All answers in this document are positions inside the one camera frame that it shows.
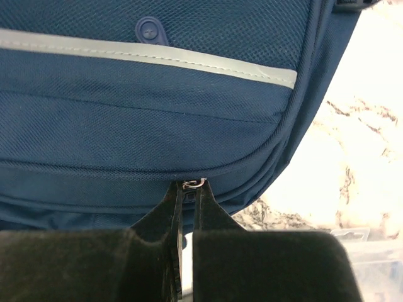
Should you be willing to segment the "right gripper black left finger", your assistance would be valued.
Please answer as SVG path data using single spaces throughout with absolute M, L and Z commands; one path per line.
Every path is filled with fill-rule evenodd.
M 121 230 L 1 232 L 2 301 L 177 301 L 182 188 Z

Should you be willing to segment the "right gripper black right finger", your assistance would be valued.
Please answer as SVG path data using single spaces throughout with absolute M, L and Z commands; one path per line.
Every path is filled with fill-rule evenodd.
M 361 301 L 347 253 L 328 233 L 245 230 L 208 182 L 196 191 L 194 227 L 195 301 Z

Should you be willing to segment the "navy blue student backpack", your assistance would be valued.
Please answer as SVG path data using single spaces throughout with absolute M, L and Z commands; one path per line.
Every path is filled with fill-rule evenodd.
M 1 229 L 230 214 L 290 163 L 373 1 L 2 1 Z

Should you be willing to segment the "clear plastic organizer box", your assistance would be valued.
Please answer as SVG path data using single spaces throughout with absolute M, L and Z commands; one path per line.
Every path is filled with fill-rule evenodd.
M 347 251 L 363 301 L 402 301 L 402 241 L 369 228 L 333 230 Z

